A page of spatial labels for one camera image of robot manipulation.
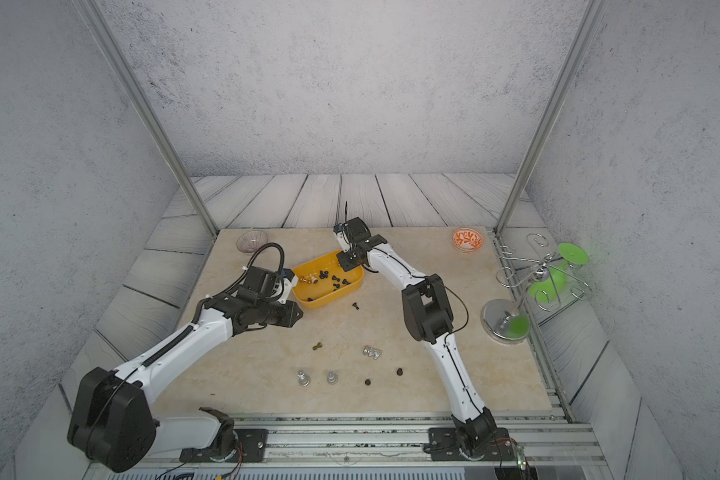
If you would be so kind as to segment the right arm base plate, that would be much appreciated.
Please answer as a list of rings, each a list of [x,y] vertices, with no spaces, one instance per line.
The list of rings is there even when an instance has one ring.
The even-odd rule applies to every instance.
[[[485,435],[470,435],[456,428],[430,428],[428,442],[422,450],[433,461],[509,462],[516,459],[506,428],[497,428]]]

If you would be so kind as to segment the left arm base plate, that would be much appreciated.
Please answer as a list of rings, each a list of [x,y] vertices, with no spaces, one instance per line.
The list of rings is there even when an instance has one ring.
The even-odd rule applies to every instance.
[[[183,449],[179,460],[184,463],[262,463],[268,434],[267,429],[227,429],[208,447]]]

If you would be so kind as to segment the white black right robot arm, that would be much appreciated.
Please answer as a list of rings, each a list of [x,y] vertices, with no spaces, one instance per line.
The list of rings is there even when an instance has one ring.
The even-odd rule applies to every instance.
[[[498,426],[460,356],[443,280],[400,258],[383,236],[373,235],[358,217],[335,225],[333,232],[341,246],[337,260],[344,271],[372,270],[400,290],[406,329],[428,349],[446,389],[460,451],[468,459],[485,455],[497,439]]]

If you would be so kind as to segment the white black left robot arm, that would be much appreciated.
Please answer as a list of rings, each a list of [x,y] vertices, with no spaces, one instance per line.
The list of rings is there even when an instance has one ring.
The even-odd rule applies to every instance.
[[[115,473],[170,451],[185,460],[239,461],[239,436],[227,414],[203,407],[194,416],[158,418],[151,407],[218,345],[269,325],[292,327],[303,315],[289,298],[297,282],[290,269],[248,267],[236,284],[201,299],[181,330],[112,370],[92,369],[78,387],[68,443]]]

